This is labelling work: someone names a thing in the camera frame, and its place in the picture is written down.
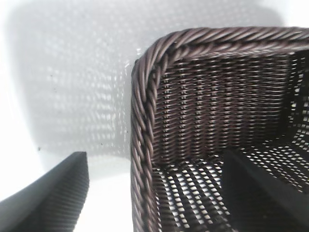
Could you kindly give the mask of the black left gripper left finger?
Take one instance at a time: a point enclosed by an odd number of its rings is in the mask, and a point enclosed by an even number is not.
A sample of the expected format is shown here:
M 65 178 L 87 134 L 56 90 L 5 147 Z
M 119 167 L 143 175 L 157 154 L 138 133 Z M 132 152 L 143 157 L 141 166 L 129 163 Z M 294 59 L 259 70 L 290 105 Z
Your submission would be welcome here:
M 86 152 L 74 152 L 0 202 L 2 232 L 72 232 L 89 189 Z

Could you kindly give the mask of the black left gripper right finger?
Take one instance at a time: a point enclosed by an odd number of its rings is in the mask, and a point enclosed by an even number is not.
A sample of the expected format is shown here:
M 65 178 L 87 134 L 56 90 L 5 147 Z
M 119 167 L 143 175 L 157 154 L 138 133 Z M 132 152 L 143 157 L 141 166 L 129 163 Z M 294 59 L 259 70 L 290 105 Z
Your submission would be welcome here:
M 223 199 L 240 232 L 307 232 L 309 195 L 239 152 L 224 152 Z

